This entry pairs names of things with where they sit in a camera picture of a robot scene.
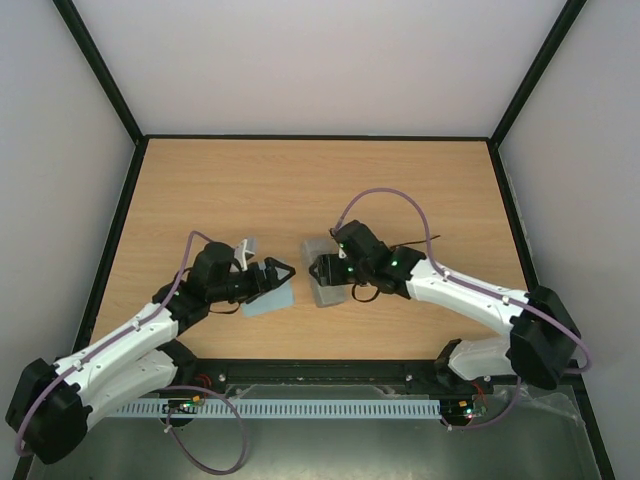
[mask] cable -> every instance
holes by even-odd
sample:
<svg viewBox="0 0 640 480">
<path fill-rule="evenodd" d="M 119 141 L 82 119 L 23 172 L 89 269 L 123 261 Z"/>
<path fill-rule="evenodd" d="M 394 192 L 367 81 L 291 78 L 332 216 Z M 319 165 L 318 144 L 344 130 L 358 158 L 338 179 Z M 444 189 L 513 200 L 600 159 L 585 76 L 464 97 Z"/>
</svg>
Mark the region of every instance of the cable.
<svg viewBox="0 0 640 480">
<path fill-rule="evenodd" d="M 360 303 L 369 303 L 369 302 L 373 302 L 376 298 L 378 298 L 378 295 L 380 295 L 380 289 L 376 288 L 376 293 L 373 294 L 373 296 L 371 298 L 367 298 L 366 300 L 360 300 L 358 297 L 356 297 L 356 287 L 358 286 L 357 283 L 353 284 L 353 287 L 351 287 L 351 296 L 353 297 L 353 299 L 356 302 L 360 302 Z"/>
<path fill-rule="evenodd" d="M 233 310 L 224 310 L 223 312 L 216 312 L 215 310 L 211 310 L 211 308 L 209 308 L 209 313 L 217 313 L 218 315 L 232 315 L 238 310 L 240 310 L 240 303 L 238 303 L 238 306 Z"/>
<path fill-rule="evenodd" d="M 236 419 L 238 420 L 238 425 L 240 426 L 240 432 L 242 433 L 242 451 L 240 452 L 238 461 L 228 470 L 216 470 L 214 468 L 207 467 L 205 464 L 200 463 L 193 455 L 191 455 L 189 450 L 187 450 L 187 448 L 182 443 L 182 440 L 180 440 L 180 437 L 178 437 L 173 427 L 171 426 L 171 415 L 175 413 L 175 408 L 169 410 L 169 413 L 167 414 L 167 418 L 165 419 L 166 428 L 164 431 L 165 433 L 171 435 L 171 438 L 176 441 L 184 456 L 187 457 L 187 460 L 189 460 L 194 466 L 196 466 L 203 472 L 206 472 L 210 475 L 229 475 L 231 473 L 237 472 L 238 470 L 240 470 L 240 468 L 242 468 L 242 465 L 244 464 L 247 453 L 249 451 L 249 433 L 247 432 L 247 425 L 245 424 L 244 420 L 240 416 L 240 413 L 238 412 L 238 409 L 233 405 L 233 403 L 231 403 L 224 395 L 221 395 L 218 392 L 214 392 L 213 390 L 209 390 L 208 388 L 196 387 L 193 385 L 172 385 L 170 387 L 161 388 L 160 390 L 163 392 L 169 392 L 173 390 L 192 390 L 195 392 L 207 394 L 210 397 L 215 397 L 222 403 L 224 403 L 227 407 L 229 407 L 229 410 L 231 410 L 233 415 L 236 417 Z"/>
<path fill-rule="evenodd" d="M 335 227 L 333 227 L 333 231 L 335 232 L 338 229 L 340 229 L 340 227 L 342 226 L 342 223 L 344 222 L 345 217 L 347 216 L 347 214 L 349 213 L 351 208 L 353 208 L 353 206 L 356 204 L 356 202 L 358 200 L 360 200 L 365 195 L 369 195 L 371 193 L 380 193 L 380 192 L 392 193 L 394 195 L 398 195 L 399 197 L 404 198 L 411 205 L 413 205 L 413 208 L 415 208 L 415 210 L 418 212 L 418 215 L 420 215 L 420 219 L 422 220 L 422 224 L 424 226 L 425 238 L 429 239 L 428 241 L 425 242 L 426 243 L 426 247 L 427 247 L 427 260 L 429 260 L 429 263 L 431 263 L 431 266 L 433 267 L 433 269 L 436 272 L 438 272 L 438 274 L 440 274 L 440 276 L 442 276 L 443 278 L 447 279 L 448 281 L 451 281 L 453 283 L 457 283 L 458 285 L 460 285 L 462 287 L 468 288 L 469 290 L 473 290 L 474 292 L 482 293 L 482 294 L 487 295 L 487 296 L 489 296 L 491 298 L 494 298 L 496 300 L 502 301 L 504 299 L 504 297 L 505 297 L 504 295 L 492 292 L 491 290 L 489 290 L 487 288 L 484 288 L 484 287 L 482 287 L 480 285 L 476 285 L 475 283 L 471 283 L 471 282 L 468 282 L 468 281 L 463 280 L 461 278 L 458 278 L 458 277 L 456 277 L 454 275 L 451 275 L 450 272 L 448 272 L 448 271 L 445 272 L 445 269 L 442 268 L 436 262 L 435 256 L 433 254 L 433 245 L 431 244 L 431 233 L 429 232 L 429 221 L 427 220 L 427 216 L 424 214 L 424 211 L 420 208 L 420 205 L 418 205 L 413 198 L 411 198 L 406 193 L 401 192 L 400 190 L 396 190 L 395 188 L 387 188 L 387 187 L 370 188 L 369 190 L 365 190 L 364 192 L 361 192 L 358 195 L 356 195 L 355 197 L 353 197 L 353 199 L 347 205 L 347 208 L 345 208 L 344 212 L 342 212 L 342 215 L 340 215 L 340 218 L 338 219 L 338 222 L 336 223 Z M 553 318 L 552 316 L 547 315 L 546 313 L 544 313 L 542 310 L 539 310 L 536 307 L 533 307 L 531 305 L 523 303 L 523 302 L 521 302 L 521 301 L 519 301 L 519 300 L 517 300 L 515 298 L 511 298 L 511 297 L 507 297 L 507 298 L 509 300 L 509 303 L 512 303 L 512 304 L 514 304 L 514 305 L 516 305 L 516 306 L 518 306 L 518 307 L 520 307 L 520 308 L 522 308 L 524 310 L 527 310 L 528 312 L 534 314 L 538 318 L 540 318 L 540 319 L 550 323 L 551 325 L 553 325 L 555 328 L 557 328 L 563 334 L 565 334 L 567 337 L 569 337 L 578 347 L 580 347 L 580 349 L 584 353 L 585 360 L 586 360 L 584 366 L 581 367 L 581 368 L 567 368 L 565 370 L 565 373 L 583 373 L 583 372 L 586 372 L 587 370 L 589 370 L 591 368 L 591 365 L 592 365 L 591 352 L 589 351 L 589 348 L 582 341 L 582 339 L 580 337 L 578 337 L 575 333 L 573 333 L 567 327 L 565 327 L 560 322 L 558 322 L 555 318 Z"/>
<path fill-rule="evenodd" d="M 431 237 L 431 240 L 435 240 L 436 238 L 440 238 L 442 235 L 434 235 L 433 237 Z M 389 248 L 396 248 L 396 247 L 405 247 L 407 245 L 420 245 L 421 243 L 426 243 L 426 239 L 425 240 L 416 240 L 415 242 L 405 242 L 405 243 L 396 243 L 395 245 L 389 245 Z"/>
<path fill-rule="evenodd" d="M 516 406 L 516 403 L 518 403 L 518 398 L 520 397 L 521 383 L 522 383 L 522 380 L 520 379 L 520 377 L 517 377 L 516 391 L 513 392 L 513 397 L 511 397 L 511 401 L 509 402 L 509 404 L 505 407 L 505 409 L 502 412 L 500 412 L 500 414 L 497 417 L 494 417 L 491 420 L 488 420 L 484 423 L 479 423 L 477 425 L 465 425 L 465 426 L 451 425 L 449 424 L 449 422 L 447 422 L 447 420 L 444 417 L 442 417 L 442 423 L 444 423 L 444 426 L 447 427 L 447 430 L 478 430 L 480 428 L 485 428 L 485 427 L 490 427 L 491 425 L 495 425 L 500 420 L 504 419 L 504 417 L 506 417 L 507 414 L 513 409 L 513 407 Z"/>
<path fill-rule="evenodd" d="M 191 244 L 193 243 L 193 237 L 195 237 L 195 236 L 201 237 L 204 240 L 206 240 L 207 242 L 213 242 L 213 240 L 211 240 L 205 234 L 200 233 L 200 232 L 198 232 L 196 230 L 193 230 L 189 234 L 189 237 L 187 238 L 187 245 L 186 245 L 185 250 L 184 250 L 184 255 L 182 257 L 182 263 L 180 264 L 180 268 L 178 269 L 178 273 L 176 273 L 176 276 L 175 276 L 175 278 L 173 280 L 173 284 L 171 285 L 171 288 L 169 289 L 169 292 L 167 293 L 167 296 L 162 301 L 162 303 L 160 303 L 160 305 L 158 305 L 158 308 L 153 313 L 151 313 L 147 317 L 139 320 L 138 321 L 138 325 L 145 325 L 146 323 L 150 322 L 151 320 L 156 318 L 158 315 L 160 315 L 160 312 L 162 312 L 162 310 L 167 306 L 167 304 L 171 300 L 171 297 L 173 297 L 173 294 L 178 289 L 178 285 L 180 284 L 180 280 L 182 279 L 182 276 L 184 275 L 185 269 L 187 267 L 187 262 L 189 261 L 189 253 L 191 252 Z M 87 355 L 85 355 L 83 358 L 80 359 L 80 368 L 82 368 L 82 366 L 84 366 L 89 361 L 91 361 L 92 358 L 94 358 L 96 355 L 98 355 L 100 352 L 102 352 L 105 348 L 113 345 L 114 343 L 116 343 L 121 338 L 123 338 L 126 335 L 128 335 L 129 333 L 135 332 L 135 331 L 136 331 L 136 328 L 134 326 L 129 326 L 129 327 L 125 328 L 124 330 L 122 330 L 121 332 L 119 332 L 118 334 L 116 334 L 113 337 L 111 337 L 108 340 L 106 340 L 104 343 L 98 344 L 98 346 L 96 346 L 94 348 L 94 350 L 92 350 L 91 352 L 89 352 Z M 16 451 L 16 453 L 19 456 L 27 457 L 27 456 L 29 456 L 29 455 L 31 455 L 33 453 L 33 452 L 27 450 L 26 448 L 24 448 L 23 445 L 22 445 L 22 442 L 23 442 L 23 439 L 24 439 L 24 434 L 27 431 L 27 426 L 31 422 L 31 419 L 35 415 L 36 411 L 38 410 L 38 408 L 40 408 L 40 405 L 42 405 L 42 403 L 45 401 L 47 396 L 53 390 L 55 390 L 58 387 L 58 385 L 60 385 L 64 381 L 65 378 L 67 378 L 69 375 L 71 375 L 75 371 L 77 371 L 77 368 L 75 366 L 72 366 L 72 367 L 69 367 L 68 369 L 66 369 L 61 374 L 59 374 L 42 391 L 42 393 L 40 395 L 38 395 L 38 397 L 35 399 L 35 401 L 31 404 L 31 407 L 29 407 L 29 410 L 27 410 L 27 413 L 25 414 L 25 416 L 24 416 L 24 418 L 22 420 L 22 423 L 20 424 L 20 428 L 18 428 L 18 432 L 16 433 L 16 439 L 15 439 L 15 443 L 14 443 L 14 450 Z"/>
<path fill-rule="evenodd" d="M 487 396 L 484 394 L 484 391 L 480 388 L 480 385 L 478 385 L 477 382 L 471 382 L 471 385 L 476 387 L 476 390 L 478 390 L 478 395 L 480 395 L 480 398 L 482 399 L 482 403 L 484 403 L 485 407 L 489 408 L 489 404 L 487 403 Z"/>
</svg>

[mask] purple cable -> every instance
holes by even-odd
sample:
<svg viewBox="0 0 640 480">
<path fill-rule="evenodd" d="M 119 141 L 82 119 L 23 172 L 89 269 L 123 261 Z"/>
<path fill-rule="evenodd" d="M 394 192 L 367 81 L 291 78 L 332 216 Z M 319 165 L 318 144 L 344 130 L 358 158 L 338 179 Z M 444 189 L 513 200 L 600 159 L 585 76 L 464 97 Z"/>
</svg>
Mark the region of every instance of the purple cable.
<svg viewBox="0 0 640 480">
<path fill-rule="evenodd" d="M 210 475 L 229 475 L 231 473 L 237 472 L 238 470 L 240 470 L 240 468 L 242 468 L 246 460 L 247 453 L 249 451 L 249 434 L 247 432 L 247 425 L 244 423 L 244 420 L 240 416 L 238 409 L 233 405 L 233 403 L 231 403 L 224 395 L 214 392 L 213 390 L 209 390 L 208 388 L 196 387 L 193 385 L 173 385 L 171 387 L 161 388 L 160 390 L 163 392 L 172 391 L 172 390 L 193 390 L 196 392 L 206 393 L 207 395 L 216 397 L 218 400 L 222 401 L 227 407 L 229 407 L 231 412 L 238 419 L 238 424 L 240 425 L 240 432 L 242 433 L 242 451 L 240 452 L 238 461 L 228 470 L 216 470 L 216 469 L 207 467 L 203 463 L 200 463 L 198 460 L 196 460 L 195 457 L 191 455 L 191 453 L 189 453 L 187 448 L 182 443 L 182 440 L 180 440 L 180 437 L 178 437 L 174 429 L 171 427 L 171 415 L 173 415 L 177 410 L 175 408 L 172 408 L 171 410 L 169 410 L 167 418 L 165 419 L 165 425 L 167 427 L 165 431 L 169 433 L 169 435 L 171 435 L 171 438 L 173 438 L 176 441 L 176 443 L 180 447 L 180 450 L 182 450 L 182 453 L 184 454 L 184 456 L 187 457 L 187 459 L 193 465 L 195 465 L 197 468 L 199 468 L 203 472 L 206 472 Z"/>
<path fill-rule="evenodd" d="M 338 222 L 336 223 L 336 226 L 333 228 L 333 230 L 334 231 L 338 230 L 342 226 L 342 222 L 344 222 L 344 219 L 346 218 L 347 214 L 349 213 L 351 208 L 353 208 L 353 206 L 356 204 L 358 200 L 360 200 L 365 195 L 369 195 L 370 193 L 380 193 L 380 192 L 392 193 L 394 195 L 398 195 L 404 198 L 405 200 L 407 200 L 411 205 L 413 205 L 413 208 L 415 208 L 418 214 L 420 215 L 420 218 L 422 219 L 422 223 L 424 225 L 424 233 L 426 235 L 425 238 L 427 240 L 426 241 L 427 259 L 429 260 L 429 263 L 431 263 L 431 266 L 433 267 L 433 269 L 436 272 L 438 272 L 440 276 L 445 277 L 444 268 L 438 265 L 438 263 L 436 262 L 435 256 L 433 254 L 433 245 L 431 243 L 431 232 L 429 231 L 429 221 L 427 220 L 427 216 L 424 214 L 424 211 L 422 210 L 422 208 L 420 208 L 420 205 L 418 205 L 413 198 L 411 198 L 406 193 L 401 192 L 400 190 L 396 190 L 395 188 L 378 187 L 378 188 L 370 188 L 369 190 L 365 190 L 364 192 L 359 193 L 358 195 L 353 197 L 353 200 L 351 200 L 347 205 L 347 208 L 344 209 L 344 212 L 342 212 L 342 215 L 340 215 L 340 218 L 338 219 Z M 458 285 L 468 288 L 469 290 L 473 290 L 474 292 L 482 293 L 491 298 L 501 300 L 501 301 L 503 299 L 503 295 L 500 295 L 496 292 L 492 292 L 491 290 L 488 290 L 480 285 L 476 285 L 474 283 L 468 282 L 454 275 L 449 275 L 447 278 L 453 283 L 457 283 Z M 591 365 L 592 365 L 591 352 L 589 352 L 587 345 L 575 333 L 573 333 L 567 327 L 562 325 L 555 318 L 551 317 L 550 315 L 547 315 L 546 313 L 544 313 L 543 311 L 535 307 L 532 307 L 531 305 L 528 305 L 526 303 L 523 303 L 519 300 L 510 298 L 510 297 L 509 297 L 509 303 L 512 303 L 524 310 L 527 310 L 528 312 L 531 312 L 532 314 L 536 315 L 538 318 L 544 320 L 545 322 L 550 323 L 555 328 L 560 330 L 564 335 L 569 337 L 571 341 L 573 341 L 578 347 L 580 347 L 580 349 L 584 353 L 585 360 L 586 360 L 584 366 L 581 368 L 568 368 L 565 370 L 565 373 L 583 373 L 591 368 Z"/>
<path fill-rule="evenodd" d="M 139 321 L 139 325 L 144 325 L 145 323 L 150 322 L 151 320 L 156 318 L 160 314 L 160 312 L 164 309 L 164 307 L 167 306 L 167 304 L 171 300 L 171 297 L 173 297 L 173 294 L 176 293 L 176 290 L 178 289 L 178 285 L 180 285 L 180 280 L 182 280 L 182 276 L 184 275 L 184 270 L 185 270 L 185 268 L 187 268 L 187 262 L 189 261 L 189 253 L 191 252 L 191 244 L 193 243 L 193 237 L 195 237 L 195 236 L 201 237 L 204 240 L 206 240 L 207 242 L 212 242 L 213 241 L 209 237 L 207 237 L 205 234 L 200 233 L 200 232 L 198 232 L 196 230 L 193 230 L 189 234 L 189 237 L 187 238 L 187 245 L 186 245 L 185 250 L 184 250 L 184 255 L 182 257 L 182 263 L 180 264 L 180 269 L 178 270 L 178 273 L 176 274 L 176 278 L 173 281 L 173 284 L 171 285 L 171 288 L 169 289 L 169 293 L 167 293 L 167 296 L 165 297 L 165 299 L 162 301 L 162 303 L 158 306 L 158 308 L 152 314 L 150 314 L 149 316 L 147 316 L 147 317 L 145 317 L 145 318 L 143 318 L 142 320 Z M 134 331 L 135 331 L 135 327 L 133 327 L 133 326 L 125 328 L 120 333 L 118 333 L 117 335 L 114 335 L 112 338 L 110 338 L 109 340 L 105 341 L 103 344 L 99 345 L 94 350 L 92 350 L 87 355 L 85 355 L 83 358 L 81 358 L 80 359 L 80 365 L 86 364 L 92 358 L 94 358 L 96 355 L 98 355 L 100 352 L 102 352 L 105 348 L 113 345 L 115 342 L 120 340 L 122 337 L 124 337 L 124 336 L 126 336 L 129 333 L 134 332 Z M 15 444 L 14 444 L 14 450 L 16 451 L 16 453 L 19 456 L 27 457 L 27 456 L 32 454 L 32 452 L 30 452 L 26 448 L 23 448 L 22 441 L 24 439 L 24 434 L 27 431 L 27 427 L 29 425 L 29 422 L 31 422 L 31 419 L 35 415 L 36 410 L 38 410 L 38 408 L 40 408 L 40 405 L 42 405 L 42 403 L 45 401 L 47 396 L 58 385 L 60 385 L 65 378 L 67 378 L 69 375 L 71 375 L 76 370 L 77 370 L 76 367 L 69 367 L 67 370 L 65 370 L 60 375 L 58 375 L 53 380 L 53 382 L 51 382 L 47 386 L 47 388 L 45 388 L 42 391 L 42 393 L 35 399 L 35 401 L 31 405 L 31 407 L 29 408 L 29 410 L 27 410 L 27 413 L 24 416 L 24 419 L 22 420 L 22 423 L 20 424 L 20 428 L 18 428 L 18 432 L 16 434 L 16 440 L 15 440 Z"/>
<path fill-rule="evenodd" d="M 505 407 L 505 409 L 502 412 L 500 412 L 500 415 L 496 416 L 495 418 L 492 418 L 491 420 L 489 420 L 487 422 L 484 422 L 484 423 L 479 423 L 478 425 L 456 426 L 456 425 L 450 425 L 449 422 L 447 422 L 445 420 L 445 418 L 442 417 L 442 423 L 444 423 L 444 425 L 445 425 L 445 427 L 447 427 L 447 429 L 451 429 L 451 430 L 478 430 L 480 428 L 485 428 L 485 427 L 490 427 L 491 425 L 495 425 L 500 420 L 502 420 L 504 417 L 506 417 L 508 415 L 508 413 L 513 409 L 513 407 L 516 406 L 516 403 L 518 403 L 518 398 L 520 397 L 520 384 L 521 383 L 522 383 L 522 380 L 520 379 L 520 377 L 517 377 L 516 378 L 516 391 L 513 392 L 513 397 L 511 397 L 511 401 Z"/>
</svg>

